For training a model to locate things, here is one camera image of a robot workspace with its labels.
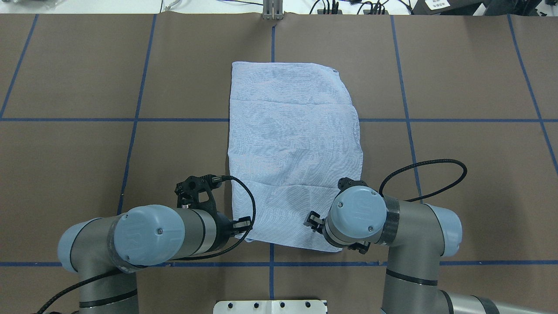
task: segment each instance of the blue tape line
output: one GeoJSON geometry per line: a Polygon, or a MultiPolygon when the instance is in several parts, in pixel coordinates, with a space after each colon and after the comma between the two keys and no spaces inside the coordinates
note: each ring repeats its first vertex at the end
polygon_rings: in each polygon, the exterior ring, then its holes
{"type": "Polygon", "coordinates": [[[170,263],[162,263],[157,265],[157,267],[269,267],[269,263],[266,261],[262,262],[246,262],[246,261],[225,261],[225,262],[216,262],[216,263],[209,263],[209,262],[179,262],[174,261],[170,263]]]}
{"type": "Polygon", "coordinates": [[[380,264],[377,261],[284,261],[275,263],[277,267],[378,267],[386,265],[387,263],[380,264]]]}
{"type": "Polygon", "coordinates": [[[521,70],[523,71],[523,76],[525,77],[525,82],[527,83],[527,88],[529,89],[531,100],[533,100],[533,106],[535,107],[535,111],[537,112],[537,117],[541,124],[542,134],[545,137],[546,146],[548,146],[549,148],[550,158],[552,158],[552,163],[554,164],[554,171],[556,171],[556,174],[558,174],[558,163],[556,162],[556,155],[554,154],[554,150],[552,149],[552,145],[550,144],[549,135],[546,132],[545,123],[542,120],[541,111],[539,110],[537,99],[535,98],[535,93],[533,92],[533,88],[531,87],[531,81],[529,80],[529,76],[527,75],[527,69],[525,69],[525,65],[523,64],[523,58],[521,57],[521,52],[519,51],[519,46],[517,45],[516,32],[513,29],[512,16],[509,14],[508,14],[508,23],[509,23],[509,30],[512,33],[513,46],[516,48],[517,59],[519,60],[519,65],[521,66],[521,70]]]}
{"type": "Polygon", "coordinates": [[[539,122],[539,119],[452,119],[452,118],[411,118],[410,122],[539,122]]]}
{"type": "MultiPolygon", "coordinates": [[[[399,72],[399,84],[401,86],[401,96],[403,97],[403,109],[405,110],[405,119],[407,123],[407,134],[409,136],[409,144],[411,145],[411,158],[414,164],[417,162],[417,157],[415,154],[415,143],[413,142],[413,136],[411,131],[411,121],[409,119],[409,109],[407,107],[407,94],[405,93],[405,84],[403,83],[403,71],[401,70],[401,59],[399,57],[399,47],[397,45],[397,32],[395,30],[395,19],[393,15],[389,16],[391,19],[391,32],[393,33],[393,45],[395,46],[395,58],[397,60],[397,71],[399,72]]],[[[419,170],[415,167],[413,169],[415,172],[415,183],[417,186],[418,196],[422,196],[422,190],[420,188],[419,170]]]]}
{"type": "MultiPolygon", "coordinates": [[[[463,261],[441,261],[441,266],[491,266],[491,265],[558,265],[558,260],[463,260],[463,261]]],[[[169,262],[151,267],[269,267],[270,262],[169,262]]],[[[385,267],[387,262],[376,261],[283,261],[274,262],[274,267],[385,267]]],[[[62,267],[62,264],[54,261],[3,261],[0,267],[62,267]]]]}
{"type": "Polygon", "coordinates": [[[0,261],[0,267],[62,267],[57,261],[0,261]]]}
{"type": "MultiPolygon", "coordinates": [[[[275,62],[275,25],[271,27],[271,62],[275,62]]],[[[275,244],[270,243],[270,300],[275,299],[275,244]]]]}
{"type": "Polygon", "coordinates": [[[275,244],[270,243],[270,300],[275,300],[275,244]]]}
{"type": "Polygon", "coordinates": [[[9,83],[8,91],[6,92],[6,97],[4,98],[2,109],[0,110],[0,118],[4,116],[4,111],[6,110],[6,106],[8,106],[9,95],[12,93],[12,88],[16,82],[17,73],[20,72],[20,67],[21,67],[21,63],[23,62],[23,57],[25,56],[25,52],[27,51],[27,47],[29,46],[29,42],[31,41],[31,36],[33,36],[33,31],[35,30],[35,25],[37,25],[38,19],[39,19],[39,15],[35,14],[35,18],[33,19],[33,24],[31,24],[31,29],[29,30],[29,34],[27,35],[27,40],[25,41],[25,45],[23,46],[23,50],[21,51],[20,59],[17,62],[16,70],[13,72],[12,81],[9,83]]]}
{"type": "Polygon", "coordinates": [[[229,122],[229,118],[139,118],[139,122],[229,122]]]}
{"type": "Polygon", "coordinates": [[[0,121],[17,122],[133,122],[134,118],[2,118],[0,121]]]}
{"type": "MultiPolygon", "coordinates": [[[[0,118],[6,122],[134,122],[135,118],[0,118]]],[[[138,122],[229,122],[229,118],[138,118],[138,122]]],[[[541,119],[360,118],[360,122],[496,122],[539,123],[541,119]]],[[[542,119],[546,123],[558,119],[542,119]]]]}
{"type": "Polygon", "coordinates": [[[149,57],[151,55],[151,45],[153,44],[153,33],[155,32],[155,22],[157,21],[157,14],[153,15],[153,22],[151,23],[151,33],[149,35],[149,44],[147,45],[147,53],[145,56],[145,64],[143,65],[143,74],[141,78],[141,85],[139,86],[138,103],[136,105],[136,116],[134,118],[134,125],[132,127],[132,135],[130,137],[130,145],[128,147],[128,155],[126,156],[126,166],[124,167],[124,178],[122,179],[122,187],[120,189],[120,198],[118,200],[118,209],[116,215],[122,213],[122,205],[124,204],[124,190],[126,190],[126,184],[128,183],[128,172],[130,169],[130,158],[132,157],[132,149],[134,147],[134,141],[136,139],[136,130],[138,125],[138,119],[140,117],[141,100],[143,98],[143,87],[145,86],[145,77],[147,76],[147,67],[149,66],[149,57]]]}
{"type": "Polygon", "coordinates": [[[271,62],[275,62],[275,26],[271,27],[271,62]]]}

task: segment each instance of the electrical cable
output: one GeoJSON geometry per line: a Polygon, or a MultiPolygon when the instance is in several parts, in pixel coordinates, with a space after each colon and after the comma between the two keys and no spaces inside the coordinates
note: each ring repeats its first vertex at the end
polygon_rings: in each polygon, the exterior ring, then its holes
{"type": "Polygon", "coordinates": [[[224,249],[220,252],[209,254],[209,255],[199,255],[199,256],[192,256],[192,257],[178,258],[178,259],[174,259],[174,260],[200,260],[200,259],[214,258],[214,257],[217,257],[219,255],[223,255],[227,252],[230,252],[234,248],[236,248],[242,241],[244,241],[244,239],[246,239],[250,230],[252,228],[254,228],[254,223],[256,221],[256,201],[254,200],[254,195],[252,195],[252,192],[250,192],[248,187],[242,181],[240,181],[238,178],[235,178],[232,175],[224,175],[223,176],[223,181],[229,181],[229,180],[236,181],[238,184],[240,184],[240,186],[243,187],[244,190],[246,190],[246,192],[250,196],[250,200],[252,201],[252,222],[250,224],[250,229],[247,230],[244,233],[244,235],[235,244],[231,245],[230,247],[228,247],[228,248],[226,248],[226,249],[224,249]]]}
{"type": "Polygon", "coordinates": [[[318,4],[318,2],[320,2],[320,0],[316,0],[316,2],[314,2],[314,5],[312,6],[312,9],[310,9],[310,13],[308,14],[312,14],[312,11],[314,10],[314,8],[316,7],[316,4],[318,4]]]}
{"type": "Polygon", "coordinates": [[[365,1],[360,5],[360,8],[358,8],[357,15],[360,13],[360,10],[362,9],[362,7],[364,7],[365,4],[370,4],[370,11],[372,11],[374,3],[372,3],[371,1],[365,1]]]}
{"type": "Polygon", "coordinates": [[[447,185],[444,188],[439,189],[436,192],[432,192],[430,194],[424,195],[424,196],[420,196],[420,197],[415,197],[415,198],[411,198],[411,199],[407,199],[405,200],[405,202],[414,202],[414,201],[420,201],[421,199],[425,199],[425,198],[429,198],[432,197],[434,195],[438,195],[440,193],[442,193],[443,191],[447,191],[449,189],[451,189],[452,187],[458,185],[461,181],[463,181],[463,179],[465,179],[465,176],[467,175],[467,167],[465,166],[464,163],[460,162],[459,160],[455,160],[455,159],[434,159],[434,160],[426,160],[426,161],[421,161],[419,163],[416,164],[412,164],[412,165],[408,165],[407,167],[403,167],[399,170],[396,170],[394,172],[392,172],[390,175],[388,175],[384,181],[382,182],[382,184],[380,184],[380,189],[378,190],[378,193],[383,197],[383,189],[386,186],[386,183],[393,177],[395,177],[396,175],[398,175],[399,173],[405,172],[407,170],[413,169],[413,168],[417,168],[420,166],[424,166],[424,165],[431,165],[431,164],[456,164],[458,166],[460,166],[463,169],[463,173],[461,174],[461,177],[459,177],[459,179],[457,179],[456,181],[454,181],[453,183],[447,185]]]}
{"type": "Polygon", "coordinates": [[[258,6],[263,6],[262,3],[250,2],[250,1],[241,1],[241,0],[217,0],[217,1],[225,1],[225,2],[240,2],[244,4],[256,4],[258,6]]]}
{"type": "Polygon", "coordinates": [[[45,305],[43,305],[43,306],[37,311],[36,314],[43,314],[43,313],[46,311],[46,309],[47,309],[49,306],[51,306],[56,300],[58,300],[61,296],[67,294],[68,292],[70,292],[70,291],[72,291],[72,290],[76,290],[77,288],[79,288],[79,287],[81,287],[81,286],[84,286],[84,285],[86,285],[86,284],[88,284],[88,283],[92,283],[92,282],[94,282],[94,281],[96,281],[96,280],[103,279],[103,278],[110,277],[110,276],[114,276],[114,275],[118,275],[118,274],[122,274],[122,272],[121,272],[119,269],[115,269],[115,270],[111,270],[111,271],[106,272],[106,273],[101,274],[101,275],[93,276],[93,277],[91,277],[91,278],[89,278],[89,279],[86,279],[86,280],[84,280],[84,281],[80,281],[80,282],[78,282],[77,284],[74,284],[74,285],[72,285],[72,286],[69,286],[69,287],[67,287],[66,289],[64,289],[64,290],[60,291],[59,293],[55,294],[52,298],[50,298],[50,300],[48,300],[48,301],[45,303],[45,305]]]}
{"type": "Polygon", "coordinates": [[[407,4],[405,1],[403,0],[397,0],[401,3],[403,3],[403,5],[407,8],[407,10],[409,11],[409,14],[413,15],[413,7],[411,7],[411,0],[409,0],[409,4],[407,4]]]}
{"type": "Polygon", "coordinates": [[[170,11],[172,9],[173,6],[177,5],[178,3],[180,3],[182,0],[174,0],[173,2],[171,2],[171,4],[169,4],[168,6],[165,7],[165,11],[170,11]]]}

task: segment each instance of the striped cloth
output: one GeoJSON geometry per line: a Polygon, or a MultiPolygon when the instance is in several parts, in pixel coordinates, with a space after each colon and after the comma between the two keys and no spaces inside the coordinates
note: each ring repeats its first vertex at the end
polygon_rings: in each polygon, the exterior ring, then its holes
{"type": "MultiPolygon", "coordinates": [[[[323,217],[342,177],[360,179],[358,115],[339,73],[311,63],[233,63],[230,174],[256,199],[249,240],[335,252],[303,225],[323,217]]],[[[233,216],[251,216],[250,198],[233,182],[233,216]]]]}

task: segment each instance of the black ring band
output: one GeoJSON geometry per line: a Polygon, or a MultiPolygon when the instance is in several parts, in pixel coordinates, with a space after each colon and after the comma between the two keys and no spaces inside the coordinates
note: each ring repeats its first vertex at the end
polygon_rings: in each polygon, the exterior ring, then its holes
{"type": "Polygon", "coordinates": [[[131,298],[138,294],[138,289],[132,290],[130,292],[123,293],[119,296],[110,297],[106,299],[100,299],[95,301],[79,302],[79,308],[88,308],[95,306],[103,306],[114,302],[119,302],[128,298],[131,298]]]}
{"type": "Polygon", "coordinates": [[[477,297],[477,296],[473,296],[473,297],[477,298],[480,301],[480,304],[483,305],[484,312],[486,312],[486,314],[500,314],[500,310],[494,304],[494,302],[492,302],[492,300],[487,298],[477,297]]]}
{"type": "Polygon", "coordinates": [[[386,222],[382,228],[382,234],[376,243],[381,245],[390,245],[395,240],[397,229],[399,227],[399,200],[397,198],[384,196],[386,202],[386,222]]]}
{"type": "Polygon", "coordinates": [[[454,311],[453,311],[453,303],[451,302],[450,296],[448,295],[447,292],[445,292],[445,291],[443,291],[443,290],[440,290],[440,292],[444,295],[444,297],[446,298],[446,301],[448,302],[449,314],[454,314],[454,311]]]}
{"type": "Polygon", "coordinates": [[[386,275],[390,275],[394,278],[405,280],[405,281],[412,282],[412,283],[423,284],[425,286],[437,286],[438,285],[438,280],[428,280],[428,279],[411,277],[411,276],[407,276],[407,275],[403,275],[403,274],[394,272],[394,271],[389,270],[389,269],[386,269],[386,275]]]}

